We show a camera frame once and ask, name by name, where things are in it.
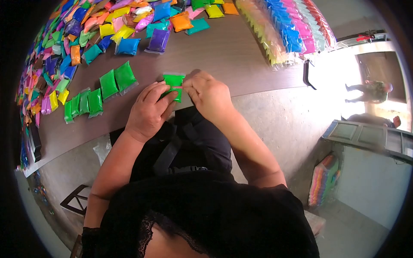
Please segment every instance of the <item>woman's right hand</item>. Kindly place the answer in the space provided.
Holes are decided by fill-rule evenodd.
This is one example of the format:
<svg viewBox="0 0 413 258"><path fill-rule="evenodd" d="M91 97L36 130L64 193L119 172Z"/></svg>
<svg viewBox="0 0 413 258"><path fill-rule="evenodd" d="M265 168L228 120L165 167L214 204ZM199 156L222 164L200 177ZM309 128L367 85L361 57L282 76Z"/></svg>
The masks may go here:
<svg viewBox="0 0 413 258"><path fill-rule="evenodd" d="M236 112L228 86L207 72L198 72L183 82L182 87L201 115L215 126L226 122Z"/></svg>

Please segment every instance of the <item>white wall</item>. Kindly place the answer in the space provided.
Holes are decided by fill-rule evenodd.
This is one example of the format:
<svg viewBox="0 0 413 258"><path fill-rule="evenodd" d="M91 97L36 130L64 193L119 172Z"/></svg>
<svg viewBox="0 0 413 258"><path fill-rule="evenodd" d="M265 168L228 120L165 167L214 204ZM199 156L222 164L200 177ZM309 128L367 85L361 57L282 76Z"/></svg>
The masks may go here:
<svg viewBox="0 0 413 258"><path fill-rule="evenodd" d="M336 38L384 29L379 14L365 0L313 0Z"/></svg>
<svg viewBox="0 0 413 258"><path fill-rule="evenodd" d="M391 229L403 204L411 169L401 161L345 147L336 198Z"/></svg>

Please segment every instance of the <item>black top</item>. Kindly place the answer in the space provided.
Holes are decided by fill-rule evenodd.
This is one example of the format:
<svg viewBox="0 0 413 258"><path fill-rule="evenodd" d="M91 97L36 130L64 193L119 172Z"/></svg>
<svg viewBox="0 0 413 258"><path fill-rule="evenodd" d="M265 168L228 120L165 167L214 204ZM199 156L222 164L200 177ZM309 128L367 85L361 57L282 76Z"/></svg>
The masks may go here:
<svg viewBox="0 0 413 258"><path fill-rule="evenodd" d="M209 170L125 185L101 227L84 228L83 257L143 258L155 222L209 257L319 257L303 206L284 185L258 188Z"/></svg>
<svg viewBox="0 0 413 258"><path fill-rule="evenodd" d="M394 126L394 123L391 122L389 119L381 117L381 116L374 116L369 113L351 115L348 119L346 119L346 121L368 123L371 125L378 125L378 126L382 126L383 124L386 124L390 128L396 128L396 126Z"/></svg>

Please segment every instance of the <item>door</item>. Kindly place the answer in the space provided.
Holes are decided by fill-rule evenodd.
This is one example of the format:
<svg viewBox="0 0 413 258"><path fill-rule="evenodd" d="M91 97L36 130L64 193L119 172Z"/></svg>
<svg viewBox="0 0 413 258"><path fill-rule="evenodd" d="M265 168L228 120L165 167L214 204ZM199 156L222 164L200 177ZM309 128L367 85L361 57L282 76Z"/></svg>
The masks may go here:
<svg viewBox="0 0 413 258"><path fill-rule="evenodd" d="M406 131L334 120L321 138L376 152L413 165L413 134Z"/></svg>

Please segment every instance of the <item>hand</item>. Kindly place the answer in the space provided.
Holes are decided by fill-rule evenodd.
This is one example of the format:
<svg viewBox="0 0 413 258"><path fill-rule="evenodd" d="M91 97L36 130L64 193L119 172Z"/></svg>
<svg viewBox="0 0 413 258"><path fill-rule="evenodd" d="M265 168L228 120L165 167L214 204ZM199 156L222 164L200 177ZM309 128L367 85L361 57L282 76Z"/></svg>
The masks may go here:
<svg viewBox="0 0 413 258"><path fill-rule="evenodd" d="M177 91L172 91L159 100L161 94L170 88L164 81L154 82L146 87L131 109L125 132L141 143L146 143L152 138L161 129L175 106L173 100L178 95Z"/></svg>
<svg viewBox="0 0 413 258"><path fill-rule="evenodd" d="M200 71L182 84L201 115L215 126L236 112L228 86Z"/></svg>

